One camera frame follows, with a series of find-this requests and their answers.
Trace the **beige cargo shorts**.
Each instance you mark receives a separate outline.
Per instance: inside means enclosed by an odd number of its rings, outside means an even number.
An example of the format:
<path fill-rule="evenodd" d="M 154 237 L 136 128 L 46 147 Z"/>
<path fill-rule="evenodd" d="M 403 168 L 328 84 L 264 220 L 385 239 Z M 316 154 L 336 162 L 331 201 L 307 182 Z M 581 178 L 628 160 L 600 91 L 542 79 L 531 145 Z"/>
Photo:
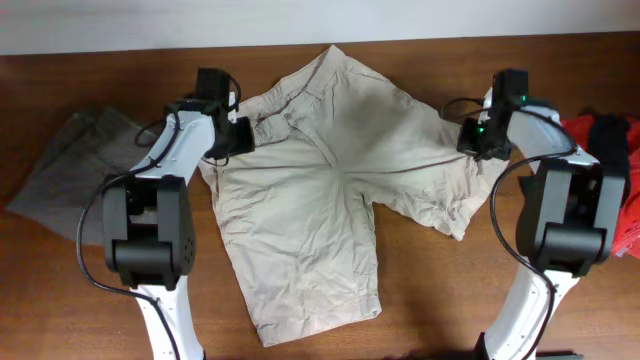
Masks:
<path fill-rule="evenodd" d="M 337 47 L 240 112 L 254 151 L 200 170 L 267 347 L 381 312 L 375 204 L 461 240 L 506 166 L 460 153 L 456 123 Z"/>

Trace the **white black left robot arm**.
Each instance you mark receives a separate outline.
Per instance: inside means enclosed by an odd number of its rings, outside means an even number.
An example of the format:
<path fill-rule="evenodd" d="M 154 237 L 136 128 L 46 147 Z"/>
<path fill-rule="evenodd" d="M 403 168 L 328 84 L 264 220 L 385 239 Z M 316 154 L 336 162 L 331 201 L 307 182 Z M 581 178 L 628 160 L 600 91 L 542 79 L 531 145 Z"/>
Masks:
<path fill-rule="evenodd" d="M 187 186 L 198 164 L 251 152 L 247 118 L 230 102 L 181 100 L 132 176 L 102 192 L 105 262 L 138 303 L 156 359 L 203 359 L 188 275 L 196 235 Z"/>

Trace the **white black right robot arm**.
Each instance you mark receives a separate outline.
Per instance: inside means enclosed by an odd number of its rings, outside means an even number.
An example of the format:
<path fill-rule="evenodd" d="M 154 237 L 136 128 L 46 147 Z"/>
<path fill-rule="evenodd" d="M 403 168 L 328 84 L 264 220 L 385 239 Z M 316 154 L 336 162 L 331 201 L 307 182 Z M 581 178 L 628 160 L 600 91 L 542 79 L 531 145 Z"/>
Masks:
<path fill-rule="evenodd" d="M 504 159 L 517 147 L 523 160 L 508 166 L 489 195 L 491 223 L 507 240 L 494 208 L 500 186 L 515 170 L 524 205 L 514 246 L 506 251 L 518 271 L 505 303 L 473 350 L 476 359 L 534 359 L 558 305 L 590 269 L 608 259 L 630 186 L 629 122 L 599 115 L 580 145 L 558 113 L 527 95 L 486 97 L 479 119 L 468 119 L 459 151 L 477 159 Z"/>

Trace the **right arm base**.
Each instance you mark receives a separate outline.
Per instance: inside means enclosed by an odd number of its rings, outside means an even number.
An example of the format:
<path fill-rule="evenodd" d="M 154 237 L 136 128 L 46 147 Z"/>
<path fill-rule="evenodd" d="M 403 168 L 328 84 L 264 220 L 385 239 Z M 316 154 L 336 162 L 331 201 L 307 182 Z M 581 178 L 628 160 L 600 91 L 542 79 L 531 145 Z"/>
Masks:
<path fill-rule="evenodd" d="M 472 358 L 474 360 L 489 360 L 486 347 L 484 344 L 485 333 L 482 332 L 475 344 L 472 351 Z M 557 352 L 543 352 L 538 353 L 535 357 L 536 360 L 584 360 L 583 354 L 577 354 L 573 351 L 557 351 Z"/>

